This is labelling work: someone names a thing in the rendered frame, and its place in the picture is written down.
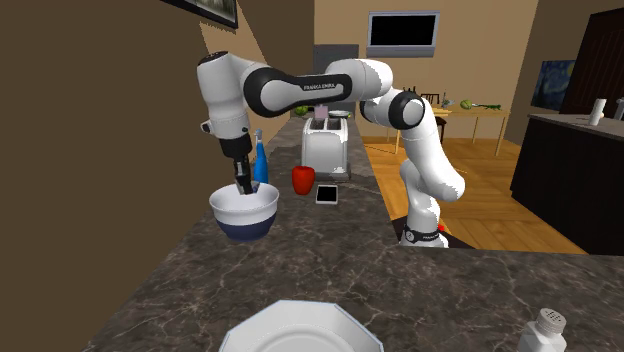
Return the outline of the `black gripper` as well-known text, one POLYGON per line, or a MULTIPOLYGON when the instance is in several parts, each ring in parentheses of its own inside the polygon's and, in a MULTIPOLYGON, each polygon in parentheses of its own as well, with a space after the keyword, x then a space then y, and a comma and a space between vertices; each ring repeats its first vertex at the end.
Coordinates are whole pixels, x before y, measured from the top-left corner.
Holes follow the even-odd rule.
POLYGON ((254 193, 254 186, 250 175, 248 154, 252 150, 249 135, 242 135, 234 139, 219 140, 223 154, 233 160, 235 180, 239 193, 249 195, 254 193))

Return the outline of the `blue spray bottle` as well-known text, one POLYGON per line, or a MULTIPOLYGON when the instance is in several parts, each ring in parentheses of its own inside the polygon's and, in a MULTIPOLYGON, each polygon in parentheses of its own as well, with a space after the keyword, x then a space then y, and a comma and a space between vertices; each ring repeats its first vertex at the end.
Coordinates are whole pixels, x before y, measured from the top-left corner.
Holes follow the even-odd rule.
POLYGON ((268 163, 263 144, 263 132, 257 129, 254 133, 256 137, 256 159, 254 164, 254 180, 261 183, 268 183, 268 163))

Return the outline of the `white and navy bowl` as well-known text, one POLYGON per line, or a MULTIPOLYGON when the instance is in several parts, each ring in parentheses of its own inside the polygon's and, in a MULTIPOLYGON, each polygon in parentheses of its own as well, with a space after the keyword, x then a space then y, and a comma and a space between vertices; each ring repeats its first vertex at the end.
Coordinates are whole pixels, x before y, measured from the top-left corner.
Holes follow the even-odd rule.
POLYGON ((218 226, 229 239, 250 242, 270 231, 279 196, 279 190, 267 183, 259 183, 252 194, 241 194, 236 184, 230 184, 213 192, 209 203, 218 226))

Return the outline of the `red bell pepper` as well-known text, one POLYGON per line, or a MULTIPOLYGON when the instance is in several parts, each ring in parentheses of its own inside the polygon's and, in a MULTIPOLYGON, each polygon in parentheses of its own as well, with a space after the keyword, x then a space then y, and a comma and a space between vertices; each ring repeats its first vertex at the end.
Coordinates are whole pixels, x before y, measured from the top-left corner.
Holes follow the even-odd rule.
POLYGON ((315 170, 309 166, 295 166, 292 169, 291 179, 295 193, 307 195, 315 182, 315 170))

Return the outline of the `white toaster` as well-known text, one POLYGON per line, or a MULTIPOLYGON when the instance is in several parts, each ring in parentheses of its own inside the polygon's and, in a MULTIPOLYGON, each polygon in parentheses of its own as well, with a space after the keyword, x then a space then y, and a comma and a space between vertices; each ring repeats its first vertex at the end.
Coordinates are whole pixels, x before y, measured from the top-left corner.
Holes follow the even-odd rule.
POLYGON ((317 181, 348 181, 346 118, 308 118, 302 131, 301 165, 315 171, 317 181))

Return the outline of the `white octagonal plate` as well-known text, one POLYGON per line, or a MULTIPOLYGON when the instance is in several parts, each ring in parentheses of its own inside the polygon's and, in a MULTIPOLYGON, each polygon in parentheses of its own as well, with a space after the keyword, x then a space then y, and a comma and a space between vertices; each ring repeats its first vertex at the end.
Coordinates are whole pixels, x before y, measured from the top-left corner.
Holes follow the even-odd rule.
POLYGON ((218 352, 385 352, 335 303, 279 300, 230 329, 218 352))

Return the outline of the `dark wooden chair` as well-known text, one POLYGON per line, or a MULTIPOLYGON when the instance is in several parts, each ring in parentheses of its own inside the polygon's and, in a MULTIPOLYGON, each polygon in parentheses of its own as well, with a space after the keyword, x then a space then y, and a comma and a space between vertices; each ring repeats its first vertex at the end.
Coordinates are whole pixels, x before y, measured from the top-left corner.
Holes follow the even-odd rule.
POLYGON ((441 128, 440 130, 440 142, 443 142, 443 137, 444 137, 444 132, 445 132, 445 126, 447 124, 445 117, 448 117, 450 114, 450 111, 447 110, 446 108, 442 108, 442 107, 436 107, 435 106, 435 102, 440 102, 440 96, 438 94, 429 94, 429 93, 423 93, 421 95, 421 97, 425 100, 427 100, 433 109, 435 118, 436 118, 436 123, 437 126, 441 128))

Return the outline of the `wooden dining table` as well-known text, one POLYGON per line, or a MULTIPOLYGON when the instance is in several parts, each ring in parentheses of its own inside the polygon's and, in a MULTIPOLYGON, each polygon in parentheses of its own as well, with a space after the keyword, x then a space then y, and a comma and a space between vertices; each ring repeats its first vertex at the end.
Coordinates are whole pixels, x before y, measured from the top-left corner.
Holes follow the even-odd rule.
MULTIPOLYGON (((467 119, 471 125, 469 126, 469 129, 467 132, 464 132, 462 135, 460 135, 460 138, 467 138, 469 137, 471 139, 472 142, 475 142, 476 139, 478 138, 477 134, 478 134, 478 129, 479 129, 479 124, 480 121, 483 119, 487 119, 487 118, 497 118, 500 119, 500 126, 498 129, 498 132, 496 134, 495 140, 496 140, 496 148, 495 148, 495 152, 494 155, 497 156, 499 154, 499 150, 502 144, 502 140, 503 140, 503 136, 505 133, 505 129, 506 129, 506 125, 507 125, 507 121, 509 118, 509 112, 502 109, 502 108, 497 108, 495 109, 492 105, 484 105, 484 104, 474 104, 470 109, 464 109, 462 108, 460 105, 435 105, 436 107, 442 107, 442 108, 446 108, 447 110, 450 111, 450 114, 448 117, 445 117, 445 120, 448 124, 448 119, 449 118, 461 118, 461 119, 467 119)), ((441 128, 437 126, 436 123, 436 118, 433 112, 433 116, 434 116, 434 124, 435 127, 437 129, 437 137, 438 140, 440 142, 440 130, 441 128)))

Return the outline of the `dark kitchen island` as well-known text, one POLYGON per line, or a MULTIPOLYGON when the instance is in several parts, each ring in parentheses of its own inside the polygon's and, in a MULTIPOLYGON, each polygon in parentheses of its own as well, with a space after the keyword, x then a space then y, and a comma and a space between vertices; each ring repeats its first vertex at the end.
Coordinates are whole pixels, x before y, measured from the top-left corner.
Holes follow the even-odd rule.
POLYGON ((624 121, 531 115, 510 190, 587 253, 624 256, 624 121))

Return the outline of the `white shaker bottle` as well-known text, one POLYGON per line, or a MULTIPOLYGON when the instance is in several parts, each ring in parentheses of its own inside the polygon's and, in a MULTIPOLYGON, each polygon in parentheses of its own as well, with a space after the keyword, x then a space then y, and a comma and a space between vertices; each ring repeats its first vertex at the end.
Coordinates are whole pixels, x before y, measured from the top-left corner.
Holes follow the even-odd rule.
POLYGON ((542 308, 537 318, 525 325, 516 352, 565 352, 567 342, 562 333, 566 323, 559 312, 542 308))

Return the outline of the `white paper towel roll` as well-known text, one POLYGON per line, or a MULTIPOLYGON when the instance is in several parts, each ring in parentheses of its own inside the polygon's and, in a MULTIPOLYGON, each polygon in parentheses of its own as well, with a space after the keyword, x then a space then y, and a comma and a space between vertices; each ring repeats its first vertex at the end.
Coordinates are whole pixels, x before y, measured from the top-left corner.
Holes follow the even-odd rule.
POLYGON ((603 110, 607 100, 605 98, 598 98, 595 100, 591 113, 589 114, 588 124, 590 126, 597 126, 600 119, 604 116, 603 110))

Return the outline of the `dark wooden cabinet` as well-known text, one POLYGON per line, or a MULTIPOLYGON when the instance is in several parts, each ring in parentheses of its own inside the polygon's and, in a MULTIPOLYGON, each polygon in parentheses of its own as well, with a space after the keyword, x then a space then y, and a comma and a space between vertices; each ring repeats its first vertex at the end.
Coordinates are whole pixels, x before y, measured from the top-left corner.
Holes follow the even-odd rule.
POLYGON ((596 99, 613 118, 624 97, 624 8, 592 14, 559 112, 589 114, 596 99))

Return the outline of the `dark framed wall picture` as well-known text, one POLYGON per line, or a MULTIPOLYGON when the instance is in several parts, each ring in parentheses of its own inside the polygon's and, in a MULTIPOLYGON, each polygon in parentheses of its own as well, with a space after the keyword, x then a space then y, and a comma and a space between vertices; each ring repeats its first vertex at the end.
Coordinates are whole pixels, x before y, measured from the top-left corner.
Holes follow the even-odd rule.
POLYGON ((238 28, 236 0, 161 0, 232 29, 238 28))

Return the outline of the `wall television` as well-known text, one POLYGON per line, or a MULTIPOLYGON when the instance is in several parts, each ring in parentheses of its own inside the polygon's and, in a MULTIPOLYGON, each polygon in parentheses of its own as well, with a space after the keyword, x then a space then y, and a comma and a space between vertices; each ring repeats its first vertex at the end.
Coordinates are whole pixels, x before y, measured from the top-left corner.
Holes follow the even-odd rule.
POLYGON ((370 11, 366 55, 369 58, 432 58, 440 12, 370 11))

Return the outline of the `starry night wall painting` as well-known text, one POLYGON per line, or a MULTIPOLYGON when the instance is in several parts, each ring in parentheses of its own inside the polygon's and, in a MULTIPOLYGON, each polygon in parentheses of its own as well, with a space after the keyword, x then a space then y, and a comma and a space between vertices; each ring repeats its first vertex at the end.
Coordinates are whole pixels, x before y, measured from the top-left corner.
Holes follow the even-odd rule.
POLYGON ((574 69, 574 60, 543 61, 531 105, 554 111, 561 109, 574 69))

